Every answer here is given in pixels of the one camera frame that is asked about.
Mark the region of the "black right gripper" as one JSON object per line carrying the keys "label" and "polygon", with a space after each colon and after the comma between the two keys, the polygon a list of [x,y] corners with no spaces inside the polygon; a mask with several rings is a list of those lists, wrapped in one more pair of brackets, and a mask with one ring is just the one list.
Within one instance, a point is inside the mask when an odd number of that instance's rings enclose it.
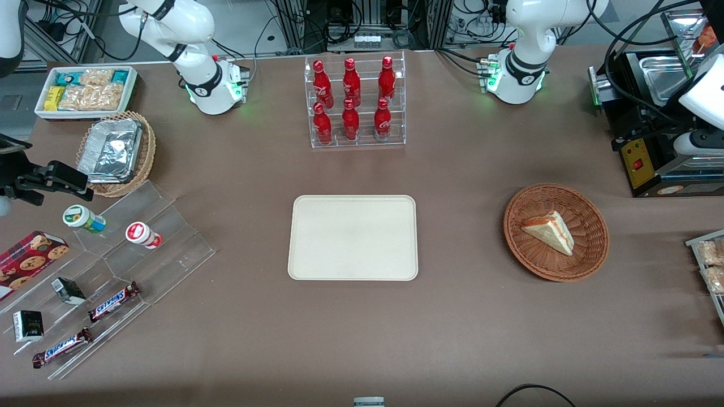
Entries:
{"label": "black right gripper", "polygon": [[[44,194],[38,192],[62,192],[91,202],[94,192],[88,188],[88,176],[60,161],[50,161],[46,166],[34,169],[25,151],[33,144],[1,135],[1,196],[7,200],[20,200],[34,206],[44,203]],[[36,187],[16,186],[16,180],[33,173]]]}

